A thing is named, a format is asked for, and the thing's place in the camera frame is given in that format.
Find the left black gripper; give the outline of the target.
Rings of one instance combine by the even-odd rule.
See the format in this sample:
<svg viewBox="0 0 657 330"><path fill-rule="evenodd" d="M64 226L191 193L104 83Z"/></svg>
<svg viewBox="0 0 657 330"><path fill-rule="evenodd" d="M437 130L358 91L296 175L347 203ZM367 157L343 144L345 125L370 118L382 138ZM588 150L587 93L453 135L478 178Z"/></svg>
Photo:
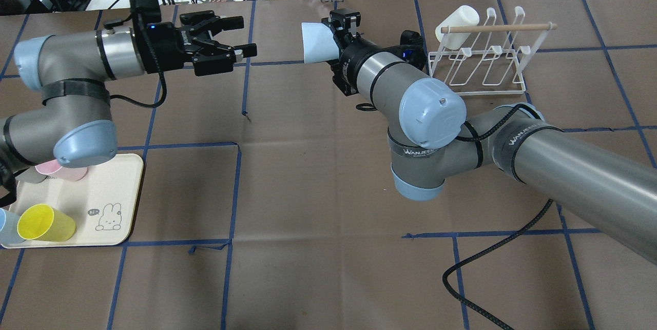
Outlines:
<svg viewBox="0 0 657 330"><path fill-rule="evenodd" d="M256 44L230 46L214 40L221 31L242 30L243 16L217 16L213 10L181 14L172 22L136 25L136 44L146 73L169 72L190 63L196 76L233 71L239 61L258 55Z"/></svg>

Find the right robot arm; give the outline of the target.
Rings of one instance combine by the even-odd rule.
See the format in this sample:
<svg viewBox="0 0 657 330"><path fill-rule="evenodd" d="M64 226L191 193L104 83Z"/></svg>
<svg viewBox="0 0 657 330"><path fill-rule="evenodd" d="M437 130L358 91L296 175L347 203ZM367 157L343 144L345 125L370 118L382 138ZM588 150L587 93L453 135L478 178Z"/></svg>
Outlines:
<svg viewBox="0 0 657 330"><path fill-rule="evenodd" d="M528 103L467 118L463 98L422 71L414 45L379 47L358 33L360 21L350 9L321 20L336 49L325 61L343 94L360 94L387 120L401 195L429 201L450 176L495 164L655 263L654 168L572 138Z"/></svg>

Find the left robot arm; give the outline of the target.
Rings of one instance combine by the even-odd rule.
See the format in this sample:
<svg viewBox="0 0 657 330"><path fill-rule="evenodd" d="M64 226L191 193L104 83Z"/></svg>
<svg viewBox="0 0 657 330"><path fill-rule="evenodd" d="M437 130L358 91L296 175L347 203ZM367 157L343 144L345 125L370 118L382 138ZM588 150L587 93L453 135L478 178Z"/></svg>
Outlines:
<svg viewBox="0 0 657 330"><path fill-rule="evenodd" d="M120 99L142 108L152 104L111 94L106 82L182 69L191 63L197 76L233 71L258 54L255 43L230 46L215 40L222 31L244 28L242 16L217 16L213 10L181 14L181 25L163 22L159 7L131 8L122 19L101 30L48 35L19 42L15 64L24 84L42 96L36 110L2 120L2 206L18 197L16 177L26 169L55 160L64 168L85 168L113 159L117 127L110 101Z"/></svg>

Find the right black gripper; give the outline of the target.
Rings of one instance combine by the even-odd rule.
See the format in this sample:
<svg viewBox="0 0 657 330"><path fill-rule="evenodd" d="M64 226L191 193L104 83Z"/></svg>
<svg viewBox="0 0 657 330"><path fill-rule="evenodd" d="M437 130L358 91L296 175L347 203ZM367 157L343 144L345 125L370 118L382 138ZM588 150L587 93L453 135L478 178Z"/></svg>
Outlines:
<svg viewBox="0 0 657 330"><path fill-rule="evenodd" d="M339 59L327 63L333 73L333 83L345 96L359 93L358 70L375 52L375 43L357 31L360 23L361 13L352 9L331 10L329 17L321 20L321 24L326 27L326 35L339 47Z"/></svg>

